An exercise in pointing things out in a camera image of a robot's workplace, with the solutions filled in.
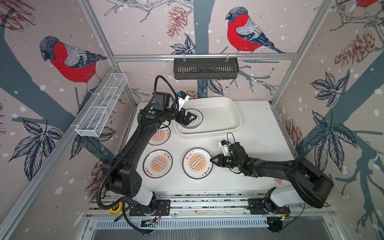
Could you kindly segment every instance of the white basin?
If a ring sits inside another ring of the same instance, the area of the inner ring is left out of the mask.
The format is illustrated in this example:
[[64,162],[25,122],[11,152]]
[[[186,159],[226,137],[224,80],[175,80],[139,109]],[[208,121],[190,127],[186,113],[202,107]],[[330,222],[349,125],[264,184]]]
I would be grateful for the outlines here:
[[174,121],[176,132],[184,138],[219,136],[237,130],[242,123],[235,103],[227,97],[191,99],[183,108],[197,109],[203,114],[202,123],[193,129],[184,128]]

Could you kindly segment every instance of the white wire mesh basket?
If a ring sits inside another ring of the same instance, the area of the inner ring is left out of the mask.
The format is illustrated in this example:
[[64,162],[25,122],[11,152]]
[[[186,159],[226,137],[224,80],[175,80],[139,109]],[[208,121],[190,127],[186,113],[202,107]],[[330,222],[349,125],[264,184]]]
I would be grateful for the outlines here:
[[127,76],[124,73],[110,75],[107,83],[98,93],[93,104],[76,127],[76,132],[80,136],[100,136],[127,81]]

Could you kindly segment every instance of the black mounting plate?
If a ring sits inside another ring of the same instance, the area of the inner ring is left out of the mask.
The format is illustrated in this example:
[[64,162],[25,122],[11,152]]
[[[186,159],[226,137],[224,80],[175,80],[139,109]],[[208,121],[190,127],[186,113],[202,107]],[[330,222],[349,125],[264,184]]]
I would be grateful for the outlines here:
[[[169,216],[170,200],[156,200],[156,207],[161,209],[162,216]],[[137,206],[133,206],[133,208],[129,211],[129,215],[131,217],[150,217],[142,213]],[[160,216],[160,213],[158,210],[155,210],[151,216]]]
[[[249,210],[251,212],[251,215],[261,215],[261,214],[268,214],[263,208],[263,199],[262,198],[250,198],[248,199],[248,206],[250,207]],[[291,213],[291,210],[289,207],[281,207],[284,211]],[[282,214],[286,215],[287,213],[282,210],[277,210],[275,214]]]

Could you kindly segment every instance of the wallpaper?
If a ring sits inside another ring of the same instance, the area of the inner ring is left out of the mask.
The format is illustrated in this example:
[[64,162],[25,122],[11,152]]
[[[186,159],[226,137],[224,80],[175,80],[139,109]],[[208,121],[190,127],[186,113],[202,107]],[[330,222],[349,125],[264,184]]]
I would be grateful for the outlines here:
[[384,2],[336,2],[277,109],[349,238],[384,239]]
[[297,52],[321,0],[90,2],[113,53],[137,55]]
[[77,1],[0,6],[2,220],[110,66]]
[[[239,61],[237,78],[229,80],[176,80],[173,61],[121,62],[119,66],[128,77],[128,84],[136,97],[136,102],[151,99],[157,75],[167,78],[175,91],[184,91],[190,98],[226,96],[234,101],[269,101],[290,63],[290,60]],[[158,82],[157,90],[170,92],[162,80]]]
[[99,138],[77,135],[73,139],[12,239],[77,237],[100,184],[102,162],[113,158],[125,143],[125,127],[132,111],[122,94]]

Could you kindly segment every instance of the round plate with orange design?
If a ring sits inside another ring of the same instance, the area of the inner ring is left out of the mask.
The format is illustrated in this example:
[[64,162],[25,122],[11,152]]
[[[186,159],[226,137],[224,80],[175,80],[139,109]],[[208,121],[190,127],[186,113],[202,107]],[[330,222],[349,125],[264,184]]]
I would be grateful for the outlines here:
[[143,170],[148,177],[159,178],[166,175],[172,167],[172,156],[165,150],[156,150],[148,154]]
[[210,159],[211,155],[206,150],[201,148],[192,149],[184,156],[184,172],[194,179],[204,178],[212,170]]
[[160,145],[165,143],[170,136],[170,129],[168,127],[160,128],[149,140],[150,145]]

